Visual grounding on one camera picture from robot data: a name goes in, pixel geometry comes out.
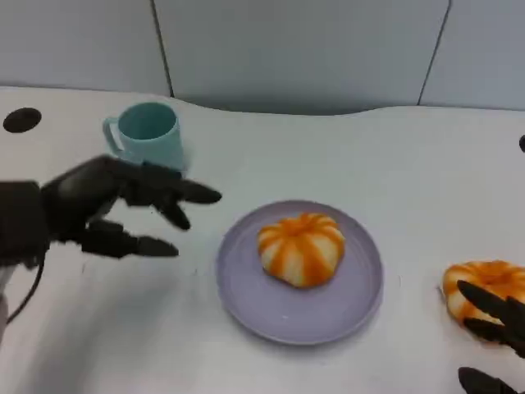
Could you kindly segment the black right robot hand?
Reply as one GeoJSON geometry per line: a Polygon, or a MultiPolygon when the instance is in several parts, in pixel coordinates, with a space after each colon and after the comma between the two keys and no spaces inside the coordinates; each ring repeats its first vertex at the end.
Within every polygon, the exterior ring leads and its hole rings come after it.
{"type": "MultiPolygon", "coordinates": [[[[512,348],[523,359],[524,303],[511,296],[503,300],[470,282],[457,281],[457,284],[460,293],[475,307],[501,321],[501,324],[495,324],[479,318],[464,318],[463,325],[467,330],[481,339],[512,348]]],[[[458,378],[463,390],[469,394],[517,393],[501,379],[475,368],[460,367],[458,378]]]]}

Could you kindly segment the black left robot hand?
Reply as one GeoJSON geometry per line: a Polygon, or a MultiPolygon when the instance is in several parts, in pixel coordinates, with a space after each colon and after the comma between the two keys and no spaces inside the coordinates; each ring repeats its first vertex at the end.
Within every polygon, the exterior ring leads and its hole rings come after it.
{"type": "Polygon", "coordinates": [[[180,172],[152,164],[133,164],[99,156],[72,168],[42,187],[43,206],[53,240],[74,242],[83,252],[114,259],[127,255],[176,257],[171,243],[134,236],[122,224],[106,220],[118,199],[130,207],[155,208],[183,231],[190,221],[180,203],[215,204],[221,193],[180,172]]]}

